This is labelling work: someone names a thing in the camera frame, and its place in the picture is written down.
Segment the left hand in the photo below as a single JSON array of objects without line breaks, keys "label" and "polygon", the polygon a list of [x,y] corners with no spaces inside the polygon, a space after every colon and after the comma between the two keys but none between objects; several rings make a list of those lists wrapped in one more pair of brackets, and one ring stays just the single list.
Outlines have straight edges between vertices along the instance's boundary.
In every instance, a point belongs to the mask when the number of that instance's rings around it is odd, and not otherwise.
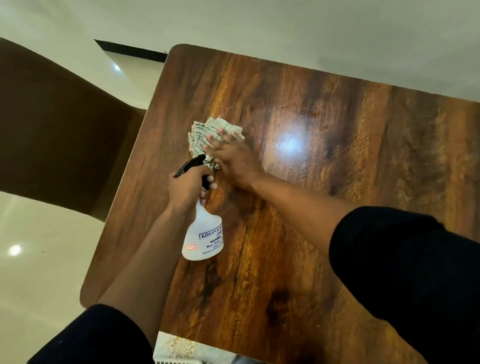
[{"label": "left hand", "polygon": [[[210,182],[210,190],[216,189],[216,183],[213,183],[212,170],[206,165],[192,167],[183,175],[175,178],[174,173],[170,175],[168,183],[168,195],[170,202],[168,206],[175,209],[180,209],[187,215],[191,215],[195,211],[195,204],[200,198],[200,203],[205,205],[206,190],[202,187],[202,176],[208,176]],[[190,223],[195,220],[188,216]]]}]

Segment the white spray bottle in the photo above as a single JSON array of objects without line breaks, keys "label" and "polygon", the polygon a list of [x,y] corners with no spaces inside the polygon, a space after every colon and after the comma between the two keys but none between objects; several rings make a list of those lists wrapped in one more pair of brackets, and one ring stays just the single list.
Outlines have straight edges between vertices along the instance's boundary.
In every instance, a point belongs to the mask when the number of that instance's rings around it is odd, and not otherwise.
[{"label": "white spray bottle", "polygon": [[[205,160],[205,154],[200,154],[186,162],[175,174],[178,177],[191,167],[201,166]],[[210,183],[202,177],[202,186],[208,190]],[[188,227],[185,241],[183,242],[182,255],[188,260],[203,260],[218,254],[223,249],[222,218],[210,214],[200,204],[196,205],[195,221]]]}]

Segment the brown chair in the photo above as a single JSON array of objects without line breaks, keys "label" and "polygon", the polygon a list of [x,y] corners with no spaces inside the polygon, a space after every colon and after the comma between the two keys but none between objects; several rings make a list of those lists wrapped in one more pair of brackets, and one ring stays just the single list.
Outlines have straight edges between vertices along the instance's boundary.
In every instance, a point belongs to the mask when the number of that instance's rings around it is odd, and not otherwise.
[{"label": "brown chair", "polygon": [[0,191],[105,221],[145,110],[0,38]]}]

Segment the white floor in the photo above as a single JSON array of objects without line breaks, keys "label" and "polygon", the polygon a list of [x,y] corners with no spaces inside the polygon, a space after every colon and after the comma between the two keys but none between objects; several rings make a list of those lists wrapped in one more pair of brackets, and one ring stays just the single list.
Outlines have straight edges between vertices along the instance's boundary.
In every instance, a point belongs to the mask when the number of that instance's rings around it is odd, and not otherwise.
[{"label": "white floor", "polygon": [[[150,103],[163,64],[108,54]],[[80,287],[103,223],[0,192],[0,362],[25,363],[82,312]]]}]

